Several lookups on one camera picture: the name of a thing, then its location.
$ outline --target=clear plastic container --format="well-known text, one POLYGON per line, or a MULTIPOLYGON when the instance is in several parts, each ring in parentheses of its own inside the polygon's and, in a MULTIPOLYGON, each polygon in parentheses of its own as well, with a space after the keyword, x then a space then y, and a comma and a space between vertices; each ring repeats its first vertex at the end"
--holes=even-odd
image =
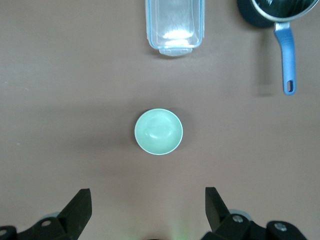
POLYGON ((181 56, 205 35, 205 0, 145 0, 146 34, 161 54, 181 56))

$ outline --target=bowl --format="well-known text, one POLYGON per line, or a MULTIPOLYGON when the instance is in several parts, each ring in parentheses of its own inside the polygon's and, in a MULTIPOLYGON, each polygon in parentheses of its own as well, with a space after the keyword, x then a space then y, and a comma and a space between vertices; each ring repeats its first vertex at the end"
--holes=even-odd
POLYGON ((136 121, 134 128, 138 145, 153 155, 171 153, 181 143, 183 134, 179 118, 163 108, 146 111, 136 121))

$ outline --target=pan handle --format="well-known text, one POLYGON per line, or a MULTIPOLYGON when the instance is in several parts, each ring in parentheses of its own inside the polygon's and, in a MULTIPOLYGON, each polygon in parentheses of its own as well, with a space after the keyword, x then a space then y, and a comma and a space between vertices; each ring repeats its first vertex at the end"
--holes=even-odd
POLYGON ((297 89, 295 41, 289 22, 277 22, 274 34, 282 53, 283 92, 293 95, 297 89))

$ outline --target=brown table surface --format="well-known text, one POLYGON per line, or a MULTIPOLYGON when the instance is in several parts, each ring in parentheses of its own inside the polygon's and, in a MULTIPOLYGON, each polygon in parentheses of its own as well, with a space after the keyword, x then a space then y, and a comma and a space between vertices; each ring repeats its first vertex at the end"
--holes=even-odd
POLYGON ((161 56, 143 0, 0 2, 0 226, 23 231, 90 188, 81 240, 198 240, 205 187, 265 226, 320 236, 320 6, 291 23, 297 92, 282 92, 273 29, 235 0, 206 1, 193 53, 161 56), (139 148, 134 125, 176 113, 174 152, 139 148))

